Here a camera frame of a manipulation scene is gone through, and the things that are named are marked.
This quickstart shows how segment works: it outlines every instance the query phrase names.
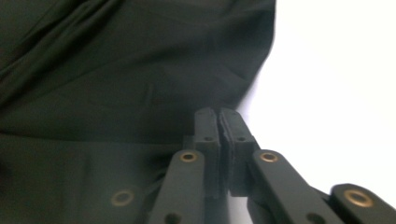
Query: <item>white wall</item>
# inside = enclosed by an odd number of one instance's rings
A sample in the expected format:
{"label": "white wall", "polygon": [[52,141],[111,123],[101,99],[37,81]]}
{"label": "white wall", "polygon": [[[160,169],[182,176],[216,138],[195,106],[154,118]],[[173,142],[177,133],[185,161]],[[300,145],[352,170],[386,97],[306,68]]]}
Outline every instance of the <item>white wall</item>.
{"label": "white wall", "polygon": [[[396,207],[396,2],[278,0],[276,39],[239,108],[262,148],[313,187],[353,183]],[[233,224],[249,224],[231,200]]]}

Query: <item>black fabric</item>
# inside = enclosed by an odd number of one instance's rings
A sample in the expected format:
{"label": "black fabric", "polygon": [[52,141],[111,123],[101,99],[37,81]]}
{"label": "black fabric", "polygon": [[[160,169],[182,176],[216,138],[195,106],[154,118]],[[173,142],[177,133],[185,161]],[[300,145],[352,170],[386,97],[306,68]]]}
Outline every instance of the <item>black fabric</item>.
{"label": "black fabric", "polygon": [[[0,222],[142,223],[193,112],[243,99],[274,17],[274,0],[0,1]],[[108,207],[127,186],[135,210]]]}

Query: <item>dark green cloth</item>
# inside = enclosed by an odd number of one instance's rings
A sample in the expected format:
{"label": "dark green cloth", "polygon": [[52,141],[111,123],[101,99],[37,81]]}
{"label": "dark green cloth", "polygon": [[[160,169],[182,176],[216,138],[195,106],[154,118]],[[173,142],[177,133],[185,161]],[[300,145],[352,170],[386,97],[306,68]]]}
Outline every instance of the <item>dark green cloth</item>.
{"label": "dark green cloth", "polygon": [[194,111],[237,107],[274,17],[274,0],[0,1],[0,222],[144,220],[149,196],[103,202],[155,184]]}

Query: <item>brass grommet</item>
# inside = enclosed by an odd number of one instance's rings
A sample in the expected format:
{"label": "brass grommet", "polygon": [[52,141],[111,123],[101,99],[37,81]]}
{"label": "brass grommet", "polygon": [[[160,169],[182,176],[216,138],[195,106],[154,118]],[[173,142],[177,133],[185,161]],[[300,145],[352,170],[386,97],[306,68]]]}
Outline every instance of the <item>brass grommet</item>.
{"label": "brass grommet", "polygon": [[373,200],[367,194],[357,189],[347,189],[344,191],[344,196],[348,201],[359,207],[372,207],[374,205]]}
{"label": "brass grommet", "polygon": [[274,155],[270,152],[264,152],[260,155],[260,158],[262,161],[268,161],[268,162],[276,162],[277,161],[277,155]]}
{"label": "brass grommet", "polygon": [[111,197],[111,204],[116,207],[123,207],[130,204],[134,200],[134,193],[129,189],[123,189],[116,192]]}
{"label": "brass grommet", "polygon": [[185,152],[181,154],[180,159],[184,162],[193,162],[198,159],[198,156],[192,152]]}

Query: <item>white background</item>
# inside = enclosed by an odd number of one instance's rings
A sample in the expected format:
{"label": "white background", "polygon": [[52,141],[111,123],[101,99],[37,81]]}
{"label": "white background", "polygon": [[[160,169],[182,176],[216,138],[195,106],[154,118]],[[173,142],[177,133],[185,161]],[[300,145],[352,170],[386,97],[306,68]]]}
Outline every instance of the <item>white background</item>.
{"label": "white background", "polygon": [[[396,207],[396,2],[278,0],[273,49],[239,112],[311,186],[353,183]],[[246,200],[230,206],[233,224],[251,223]]]}

